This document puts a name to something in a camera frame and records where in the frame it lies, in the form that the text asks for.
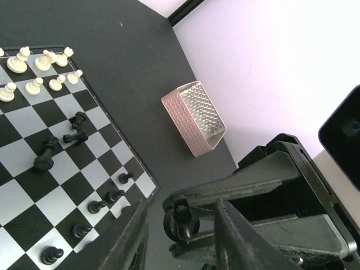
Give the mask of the black bishop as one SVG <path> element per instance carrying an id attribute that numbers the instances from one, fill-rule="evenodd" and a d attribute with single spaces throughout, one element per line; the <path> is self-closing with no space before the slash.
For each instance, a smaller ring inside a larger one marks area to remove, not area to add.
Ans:
<path id="1" fill-rule="evenodd" d="M 73 141 L 84 142 L 88 139 L 88 132 L 86 129 L 79 129 L 75 134 L 63 135 L 62 140 L 64 143 L 71 143 Z"/>

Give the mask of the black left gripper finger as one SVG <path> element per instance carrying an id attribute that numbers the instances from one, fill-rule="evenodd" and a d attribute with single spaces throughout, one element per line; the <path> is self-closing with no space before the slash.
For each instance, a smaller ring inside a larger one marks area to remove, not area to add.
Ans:
<path id="1" fill-rule="evenodd" d="M 144 269 L 149 240 L 146 199 L 127 206 L 93 242 L 66 262 L 66 269 Z"/>

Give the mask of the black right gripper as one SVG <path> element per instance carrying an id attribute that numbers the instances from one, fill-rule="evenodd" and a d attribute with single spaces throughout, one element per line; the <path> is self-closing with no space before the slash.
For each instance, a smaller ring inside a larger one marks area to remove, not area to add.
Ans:
<path id="1" fill-rule="evenodd" d="M 293 135 L 257 146 L 229 176 L 173 192 L 164 212 L 180 195 L 200 219 L 215 215 L 215 232 L 173 241 L 177 259 L 213 266 L 217 256 L 218 269 L 357 265 L 357 225 Z"/>

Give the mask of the black queen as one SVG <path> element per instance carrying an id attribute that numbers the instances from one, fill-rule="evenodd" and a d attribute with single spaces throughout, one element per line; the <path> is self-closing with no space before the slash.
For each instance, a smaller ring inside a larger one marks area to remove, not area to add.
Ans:
<path id="1" fill-rule="evenodd" d="M 43 153 L 34 159 L 33 165 L 36 169 L 50 170 L 53 167 L 54 161 L 52 160 L 52 155 L 58 143 L 59 139 L 57 137 L 50 136 L 48 138 Z"/>

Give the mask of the black pawn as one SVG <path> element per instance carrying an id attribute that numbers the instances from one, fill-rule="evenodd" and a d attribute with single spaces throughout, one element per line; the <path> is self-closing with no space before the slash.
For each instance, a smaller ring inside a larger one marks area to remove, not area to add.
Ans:
<path id="1" fill-rule="evenodd" d="M 61 259 L 64 255 L 64 250 L 56 248 L 54 246 L 49 246 L 45 248 L 40 254 L 40 261 L 45 265 L 52 265 L 57 262 L 58 259 Z"/>
<path id="2" fill-rule="evenodd" d="M 114 203 L 114 202 L 118 201 L 122 196 L 124 196 L 124 194 L 125 194 L 124 190 L 119 190 L 119 191 L 110 190 L 106 194 L 106 201 L 108 203 Z"/>
<path id="3" fill-rule="evenodd" d="M 101 201 L 91 201 L 87 205 L 87 209 L 91 214 L 97 214 L 105 206 L 106 206 L 106 201 L 103 201 L 103 200 L 101 200 Z"/>
<path id="4" fill-rule="evenodd" d="M 71 232 L 72 235 L 76 238 L 82 238 L 84 237 L 86 234 L 88 234 L 89 232 L 91 232 L 92 230 L 92 226 L 87 225 L 87 224 L 75 224 L 73 225 Z"/>
<path id="5" fill-rule="evenodd" d="M 127 184 L 128 181 L 130 179 L 133 178 L 133 173 L 132 172 L 129 172 L 129 173 L 122 173 L 120 175 L 118 175 L 118 181 L 121 183 L 121 184 Z"/>
<path id="6" fill-rule="evenodd" d="M 84 112 L 78 111 L 75 114 L 75 120 L 73 121 L 71 127 L 73 129 L 78 129 L 81 126 L 82 122 L 86 120 L 87 120 L 87 115 Z"/>
<path id="7" fill-rule="evenodd" d="M 165 209 L 163 227 L 166 235 L 174 242 L 186 241 L 200 229 L 200 218 L 190 207 L 187 199 L 177 196 Z"/>

